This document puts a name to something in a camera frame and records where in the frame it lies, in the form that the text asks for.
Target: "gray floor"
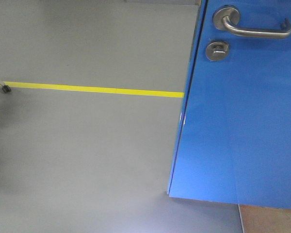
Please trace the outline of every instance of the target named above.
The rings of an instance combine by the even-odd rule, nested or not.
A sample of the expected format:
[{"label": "gray floor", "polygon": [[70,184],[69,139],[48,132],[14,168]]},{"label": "gray floor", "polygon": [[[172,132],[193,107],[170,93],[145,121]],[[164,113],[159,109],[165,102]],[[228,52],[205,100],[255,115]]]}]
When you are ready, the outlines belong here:
[{"label": "gray floor", "polygon": [[[182,90],[194,7],[121,1],[52,3],[0,1],[0,77]],[[96,4],[100,10],[95,11]],[[112,28],[114,19],[123,20],[117,26],[130,23],[129,34],[135,30],[135,36],[126,38],[123,33],[125,39],[119,44],[127,40],[127,46],[119,50],[106,43],[108,56],[99,46],[87,47],[91,40],[76,34],[65,40],[64,33],[55,33],[50,41],[48,36],[60,24],[83,22],[93,12],[102,25]],[[12,23],[7,29],[8,20]],[[47,26],[49,35],[43,37],[41,30]],[[105,33],[100,45],[104,39],[116,41],[108,30],[93,26]],[[146,28],[149,40],[160,38],[157,44],[137,44],[144,40]],[[88,29],[88,35],[99,41],[96,29],[95,33]],[[135,48],[126,51],[128,45]],[[93,58],[87,63],[89,56],[101,64],[94,65]],[[108,57],[112,61],[104,62]],[[122,70],[129,61],[133,64]],[[177,98],[21,88],[5,95],[0,90],[0,233],[241,233],[237,206],[166,195],[180,105]]]},{"label": "gray floor", "polygon": [[0,78],[182,91],[196,12],[123,0],[0,0]]}]

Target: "door lock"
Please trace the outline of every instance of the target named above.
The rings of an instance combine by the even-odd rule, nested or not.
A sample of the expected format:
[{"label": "door lock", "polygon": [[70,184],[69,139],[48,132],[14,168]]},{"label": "door lock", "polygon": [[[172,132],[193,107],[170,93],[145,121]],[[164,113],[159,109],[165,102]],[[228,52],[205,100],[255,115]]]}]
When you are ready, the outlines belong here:
[{"label": "door lock", "polygon": [[206,56],[209,60],[217,62],[226,58],[229,52],[229,44],[225,41],[212,41],[206,48]]}]

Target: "metal lever handle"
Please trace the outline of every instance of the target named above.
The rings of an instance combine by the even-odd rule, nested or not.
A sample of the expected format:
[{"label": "metal lever handle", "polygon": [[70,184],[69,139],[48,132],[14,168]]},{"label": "metal lever handle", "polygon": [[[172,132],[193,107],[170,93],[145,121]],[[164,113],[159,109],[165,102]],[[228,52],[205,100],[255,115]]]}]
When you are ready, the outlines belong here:
[{"label": "metal lever handle", "polygon": [[224,6],[214,13],[212,21],[215,27],[234,35],[255,38],[284,39],[291,35],[291,24],[286,18],[281,24],[281,30],[242,28],[237,26],[240,13],[234,6]]}]

